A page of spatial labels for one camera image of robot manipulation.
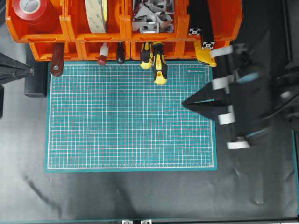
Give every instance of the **double-sided tape roll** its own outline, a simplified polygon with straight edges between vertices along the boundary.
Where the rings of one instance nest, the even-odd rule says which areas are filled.
[[[108,0],[85,0],[90,32],[106,33],[108,28]]]
[[[59,24],[59,15],[50,0],[13,0],[13,8],[35,30],[49,32]]]

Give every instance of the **cutting mat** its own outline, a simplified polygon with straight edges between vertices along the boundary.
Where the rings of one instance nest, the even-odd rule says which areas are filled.
[[[168,66],[163,86],[136,62],[67,62],[61,77],[49,73],[46,171],[215,170],[214,123],[181,106],[211,70]]]

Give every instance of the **yellow screwdriver handle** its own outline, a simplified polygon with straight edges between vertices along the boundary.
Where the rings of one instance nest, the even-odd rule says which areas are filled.
[[[153,50],[150,42],[144,42],[140,52],[140,66],[143,69],[150,69],[153,60]]]
[[[167,64],[164,58],[163,44],[161,42],[154,42],[154,64],[153,73],[154,81],[158,85],[163,85],[167,82]]]

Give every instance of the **orange storage bin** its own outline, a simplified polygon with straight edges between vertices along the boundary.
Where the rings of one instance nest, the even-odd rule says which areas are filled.
[[[64,0],[51,0],[53,6],[59,14],[60,24],[50,32],[38,32],[19,18],[13,9],[13,0],[6,1],[6,23],[10,33],[16,42],[65,42],[69,40],[67,27],[65,24],[65,2]]]
[[[90,32],[84,0],[65,0],[65,20],[71,41],[125,41],[125,0],[108,0],[108,32]]]
[[[51,61],[54,43],[31,43],[30,48],[37,61]],[[64,60],[79,61],[83,60],[81,46],[78,43],[67,42],[64,48]]]
[[[194,41],[199,36],[189,36],[189,20],[190,16],[187,13],[187,6],[189,0],[184,0],[185,10],[185,29],[182,36],[183,41]],[[214,38],[217,41],[227,42],[233,41],[237,38],[242,19],[242,0],[209,0],[210,14],[212,19],[212,26]]]
[[[175,0],[175,14],[173,15],[173,33],[158,33],[158,34],[141,34],[139,31],[133,32],[132,19],[133,19],[133,7],[132,0],[125,0],[126,7],[126,38],[131,42],[144,42],[144,41],[180,41],[184,35],[184,1]]]
[[[96,61],[99,58],[100,48],[104,42],[85,42],[80,43],[82,49],[83,60]],[[125,42],[126,60],[131,58],[130,43]],[[109,43],[108,60],[116,59],[117,42]]]
[[[215,41],[214,49],[229,45],[229,41]],[[179,59],[196,59],[194,41],[180,41],[177,43]]]
[[[140,51],[142,49],[143,42],[131,42],[131,58],[133,60],[140,60]],[[164,56],[166,59],[178,59],[179,42],[163,42]]]

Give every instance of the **black table surface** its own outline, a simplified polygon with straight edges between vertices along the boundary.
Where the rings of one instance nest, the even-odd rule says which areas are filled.
[[[243,1],[237,42],[266,75],[286,62],[278,0]],[[5,24],[0,52],[25,62]],[[0,119],[0,222],[130,218],[244,220],[297,216],[292,131],[275,118],[250,149],[227,150],[216,127],[217,171],[45,173],[46,99],[23,95],[24,80],[4,85]]]

